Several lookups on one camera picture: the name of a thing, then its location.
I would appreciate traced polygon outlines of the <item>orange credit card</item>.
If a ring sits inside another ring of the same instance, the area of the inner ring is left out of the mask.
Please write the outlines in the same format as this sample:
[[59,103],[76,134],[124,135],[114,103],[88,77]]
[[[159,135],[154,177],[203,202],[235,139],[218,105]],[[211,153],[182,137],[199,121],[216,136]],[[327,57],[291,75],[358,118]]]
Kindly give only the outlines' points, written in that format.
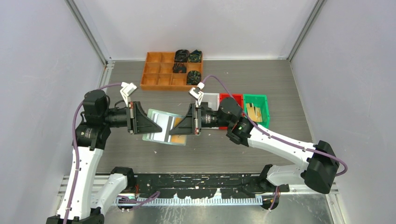
[[[181,119],[181,117],[175,117],[172,128],[174,128],[181,121]],[[186,135],[170,135],[170,142],[172,144],[185,146],[187,142],[187,137]]]

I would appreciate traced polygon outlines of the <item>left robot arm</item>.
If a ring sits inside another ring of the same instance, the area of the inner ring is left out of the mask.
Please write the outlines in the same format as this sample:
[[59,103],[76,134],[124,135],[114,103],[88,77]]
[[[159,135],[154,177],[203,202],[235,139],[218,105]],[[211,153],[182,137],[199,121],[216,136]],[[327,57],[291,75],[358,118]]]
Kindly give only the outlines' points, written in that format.
[[132,168],[115,167],[105,185],[94,195],[93,182],[106,141],[113,127],[126,127],[131,134],[160,133],[162,128],[148,118],[139,101],[125,108],[110,108],[103,90],[85,94],[83,120],[74,125],[73,165],[64,199],[48,224],[102,224],[106,213],[122,192],[132,192],[136,178]]

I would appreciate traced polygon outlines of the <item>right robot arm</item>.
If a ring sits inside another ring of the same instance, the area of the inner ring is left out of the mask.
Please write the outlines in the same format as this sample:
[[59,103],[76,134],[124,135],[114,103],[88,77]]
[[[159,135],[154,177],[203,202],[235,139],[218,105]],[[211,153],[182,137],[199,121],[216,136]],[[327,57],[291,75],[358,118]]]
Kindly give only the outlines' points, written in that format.
[[275,191],[286,184],[305,184],[318,193],[330,193],[340,161],[329,143],[295,140],[251,122],[232,97],[223,99],[216,111],[206,102],[191,104],[169,134],[199,135],[204,127],[226,127],[226,136],[233,143],[263,149],[292,162],[287,166],[265,165],[258,177],[260,192]]

